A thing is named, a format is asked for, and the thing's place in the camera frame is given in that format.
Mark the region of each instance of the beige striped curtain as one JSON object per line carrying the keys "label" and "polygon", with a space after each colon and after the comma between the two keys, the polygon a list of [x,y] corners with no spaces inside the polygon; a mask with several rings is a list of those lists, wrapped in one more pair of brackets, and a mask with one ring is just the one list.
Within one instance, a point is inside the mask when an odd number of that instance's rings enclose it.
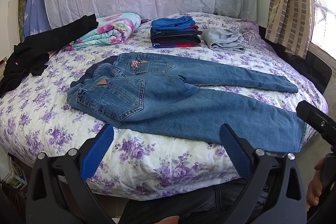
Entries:
{"label": "beige striped curtain", "polygon": [[306,57],[312,31],[311,0],[270,0],[265,38]]}

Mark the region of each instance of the folded floral blanket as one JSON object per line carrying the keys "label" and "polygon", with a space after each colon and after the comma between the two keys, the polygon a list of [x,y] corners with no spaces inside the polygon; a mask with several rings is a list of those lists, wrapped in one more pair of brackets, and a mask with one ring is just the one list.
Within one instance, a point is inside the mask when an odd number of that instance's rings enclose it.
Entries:
{"label": "folded floral blanket", "polygon": [[72,51],[88,46],[106,46],[126,41],[132,32],[140,26],[140,16],[133,13],[123,13],[97,19],[98,27],[80,37],[63,50]]}

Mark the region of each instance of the jeans leg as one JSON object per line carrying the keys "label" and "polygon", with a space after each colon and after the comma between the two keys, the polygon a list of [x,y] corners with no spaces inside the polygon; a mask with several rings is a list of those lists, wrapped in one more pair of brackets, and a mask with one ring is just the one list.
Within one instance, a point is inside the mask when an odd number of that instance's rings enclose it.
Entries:
{"label": "jeans leg", "polygon": [[297,86],[284,76],[194,58],[133,52],[121,54],[115,64],[136,75],[179,76],[185,83],[192,85],[238,85],[298,92]]}

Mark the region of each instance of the jeans back pocket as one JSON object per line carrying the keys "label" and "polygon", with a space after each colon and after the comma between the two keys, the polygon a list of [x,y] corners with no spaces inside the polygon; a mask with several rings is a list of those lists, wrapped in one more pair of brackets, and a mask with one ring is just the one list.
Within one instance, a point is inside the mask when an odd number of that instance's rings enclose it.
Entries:
{"label": "jeans back pocket", "polygon": [[136,68],[132,68],[131,72],[134,74],[144,72],[160,72],[165,73],[175,66],[168,58],[161,57],[153,54],[138,53]]}
{"label": "jeans back pocket", "polygon": [[89,89],[79,88],[76,101],[117,121],[143,109],[145,81],[135,77],[100,79]]}

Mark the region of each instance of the blue jeans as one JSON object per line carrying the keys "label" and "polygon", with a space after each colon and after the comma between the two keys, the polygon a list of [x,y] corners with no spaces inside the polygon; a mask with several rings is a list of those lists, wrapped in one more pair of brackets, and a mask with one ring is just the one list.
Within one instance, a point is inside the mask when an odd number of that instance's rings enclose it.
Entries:
{"label": "blue jeans", "polygon": [[297,92],[285,77],[169,55],[125,53],[99,65],[68,91],[75,108],[117,128],[221,143],[228,123],[254,148],[298,152],[306,124],[295,112],[197,85],[240,85]]}

